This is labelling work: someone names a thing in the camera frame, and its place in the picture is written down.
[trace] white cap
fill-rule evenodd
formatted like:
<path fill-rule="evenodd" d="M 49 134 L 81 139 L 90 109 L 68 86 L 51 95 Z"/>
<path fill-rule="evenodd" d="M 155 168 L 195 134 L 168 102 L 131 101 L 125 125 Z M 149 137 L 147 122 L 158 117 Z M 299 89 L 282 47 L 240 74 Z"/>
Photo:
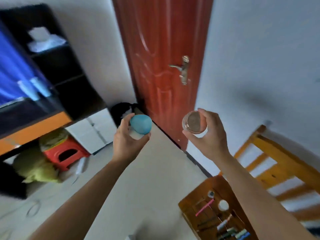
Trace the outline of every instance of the white cap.
<path fill-rule="evenodd" d="M 225 200 L 221 200 L 218 204 L 218 208 L 220 211 L 226 211 L 229 209 L 229 204 Z"/>

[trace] hand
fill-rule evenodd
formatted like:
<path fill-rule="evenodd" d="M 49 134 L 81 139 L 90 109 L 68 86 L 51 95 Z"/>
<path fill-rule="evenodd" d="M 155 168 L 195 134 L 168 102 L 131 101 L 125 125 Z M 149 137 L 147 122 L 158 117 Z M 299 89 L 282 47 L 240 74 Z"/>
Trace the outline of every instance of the hand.
<path fill-rule="evenodd" d="M 124 160 L 128 163 L 131 163 L 134 159 L 136 159 L 141 149 L 150 139 L 151 133 L 144 135 L 139 140 L 135 140 L 130 136 L 129 122 L 133 116 L 134 113 L 131 113 L 124 117 L 114 135 L 113 160 Z"/>
<path fill-rule="evenodd" d="M 202 152 L 202 154 L 212 161 L 218 160 L 225 154 L 230 154 L 227 145 L 227 135 L 222 122 L 217 113 L 199 108 L 198 111 L 205 116 L 208 132 L 198 138 L 187 130 L 182 133 Z"/>

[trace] white wall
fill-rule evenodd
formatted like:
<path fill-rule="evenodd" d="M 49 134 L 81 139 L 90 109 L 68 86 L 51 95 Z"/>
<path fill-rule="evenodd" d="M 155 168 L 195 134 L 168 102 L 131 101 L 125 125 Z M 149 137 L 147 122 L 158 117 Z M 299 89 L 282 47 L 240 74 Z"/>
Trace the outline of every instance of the white wall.
<path fill-rule="evenodd" d="M 214 0 L 196 108 L 219 113 L 232 154 L 270 120 L 320 155 L 319 13 L 320 0 Z"/>
<path fill-rule="evenodd" d="M 80 60 L 82 68 L 108 106 L 135 103 L 111 0 L 0 0 L 0 8 L 47 3 Z"/>

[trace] floor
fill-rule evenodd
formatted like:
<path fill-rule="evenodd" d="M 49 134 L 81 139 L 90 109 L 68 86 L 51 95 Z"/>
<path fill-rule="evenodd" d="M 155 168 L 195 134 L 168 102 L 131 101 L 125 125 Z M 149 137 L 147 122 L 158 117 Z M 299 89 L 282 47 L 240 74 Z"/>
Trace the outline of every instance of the floor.
<path fill-rule="evenodd" d="M 102 206 L 86 239 L 179 240 L 195 236 L 178 202 L 206 179 L 186 155 L 153 124 L 151 139 L 124 171 Z M 91 156 L 75 180 L 76 165 L 62 184 L 34 184 L 27 200 L 0 196 L 0 240 L 26 239 L 43 221 L 90 180 L 112 157 L 112 144 Z"/>

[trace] wooden chair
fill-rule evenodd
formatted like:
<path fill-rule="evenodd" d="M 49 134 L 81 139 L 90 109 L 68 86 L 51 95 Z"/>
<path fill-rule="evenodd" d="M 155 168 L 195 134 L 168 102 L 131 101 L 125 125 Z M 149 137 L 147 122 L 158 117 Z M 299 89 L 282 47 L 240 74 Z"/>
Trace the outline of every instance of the wooden chair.
<path fill-rule="evenodd" d="M 320 173 L 297 156 L 284 149 L 278 143 L 263 137 L 261 134 L 265 129 L 266 127 L 261 125 L 254 133 L 252 133 L 244 145 L 235 153 L 234 157 L 239 158 L 248 146 L 253 144 L 263 153 L 246 167 L 248 172 L 251 172 L 268 157 L 271 157 L 277 162 L 277 164 L 256 177 L 266 190 L 281 184 L 294 176 L 304 182 L 304 184 L 276 196 L 278 201 L 293 199 L 312 191 L 316 191 L 320 194 Z M 292 214 L 298 221 L 318 220 L 320 219 L 320 204 L 295 211 Z"/>
<path fill-rule="evenodd" d="M 300 160 L 297 156 L 284 149 L 281 145 L 263 137 L 262 133 L 265 132 L 265 130 L 266 127 L 264 125 L 261 125 L 256 129 L 235 153 L 234 157 L 238 159 L 250 145 L 255 145 L 262 151 L 262 154 L 246 167 L 247 171 L 251 172 L 268 157 L 271 157 L 276 161 L 275 165 L 256 177 L 256 179 L 261 182 L 262 187 L 266 190 L 281 184 L 294 176 L 304 182 L 303 185 L 287 190 L 276 196 L 278 201 L 293 199 L 310 193 L 311 191 L 316 191 L 320 194 L 320 173 Z M 210 214 L 212 213 L 210 211 L 207 211 L 206 215 L 202 216 L 202 218 L 195 217 L 194 214 L 194 212 L 201 207 L 201 205 L 199 205 L 199 199 L 205 199 L 208 190 L 215 190 L 218 192 L 221 198 L 229 203 L 230 208 L 236 211 L 239 218 L 243 221 L 245 228 L 251 233 L 251 236 L 247 238 L 248 240 L 258 239 L 230 185 L 222 177 L 222 172 L 220 172 L 218 176 L 206 179 L 178 204 L 183 217 L 198 239 L 212 240 L 214 239 L 213 236 L 216 235 L 216 232 L 212 230 L 199 232 L 198 226 L 201 222 L 206 220 L 205 218 L 211 217 Z M 313 221 L 320 219 L 320 204 L 292 212 L 292 214 L 298 221 Z"/>

